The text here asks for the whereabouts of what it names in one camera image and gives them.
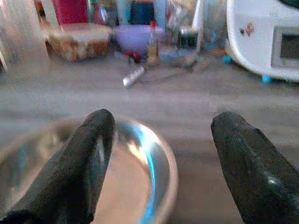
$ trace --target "red bottle cap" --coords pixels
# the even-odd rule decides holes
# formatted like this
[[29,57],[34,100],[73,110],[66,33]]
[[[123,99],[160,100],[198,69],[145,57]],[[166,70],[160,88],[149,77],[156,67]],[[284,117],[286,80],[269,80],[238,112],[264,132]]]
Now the red bottle cap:
[[155,28],[157,23],[155,21],[151,21],[149,24],[151,28]]

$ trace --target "metal bowl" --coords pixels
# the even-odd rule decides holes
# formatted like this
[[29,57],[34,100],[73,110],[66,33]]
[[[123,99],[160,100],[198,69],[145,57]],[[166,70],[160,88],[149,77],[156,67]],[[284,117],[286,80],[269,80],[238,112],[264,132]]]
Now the metal bowl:
[[[0,216],[29,188],[46,161],[83,119],[60,120],[0,151]],[[165,222],[175,202],[178,171],[167,143],[132,120],[118,120],[110,163],[93,223]]]

